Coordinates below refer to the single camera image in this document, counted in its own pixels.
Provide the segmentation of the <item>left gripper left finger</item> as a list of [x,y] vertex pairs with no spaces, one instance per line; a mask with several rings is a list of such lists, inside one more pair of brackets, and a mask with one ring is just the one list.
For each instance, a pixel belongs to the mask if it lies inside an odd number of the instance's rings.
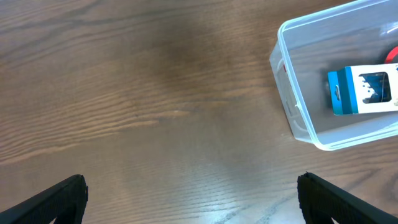
[[1,212],[1,223],[81,224],[87,202],[85,178],[76,174]]

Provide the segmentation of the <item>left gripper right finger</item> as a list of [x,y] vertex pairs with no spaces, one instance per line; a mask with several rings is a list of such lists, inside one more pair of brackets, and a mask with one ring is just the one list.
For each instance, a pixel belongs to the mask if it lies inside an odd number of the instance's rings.
[[397,224],[397,217],[313,173],[298,176],[299,207],[307,224]]

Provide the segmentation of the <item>clear plastic container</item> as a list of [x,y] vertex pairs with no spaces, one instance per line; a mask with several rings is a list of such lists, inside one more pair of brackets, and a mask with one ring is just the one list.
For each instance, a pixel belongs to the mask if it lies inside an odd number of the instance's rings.
[[270,63],[294,138],[334,151],[397,134],[397,111],[335,115],[328,73],[380,65],[397,47],[397,0],[354,1],[284,22]]

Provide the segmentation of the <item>red handled pliers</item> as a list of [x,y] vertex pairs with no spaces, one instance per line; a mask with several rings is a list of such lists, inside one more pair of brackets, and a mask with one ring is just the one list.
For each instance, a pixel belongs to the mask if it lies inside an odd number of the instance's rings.
[[384,63],[393,63],[398,55],[398,47],[394,47],[386,56]]

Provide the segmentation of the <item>blue white cardboard box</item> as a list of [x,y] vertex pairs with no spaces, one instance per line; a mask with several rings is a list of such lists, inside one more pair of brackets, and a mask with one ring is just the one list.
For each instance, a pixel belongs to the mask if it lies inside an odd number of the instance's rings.
[[397,64],[358,65],[328,73],[333,113],[397,111]]

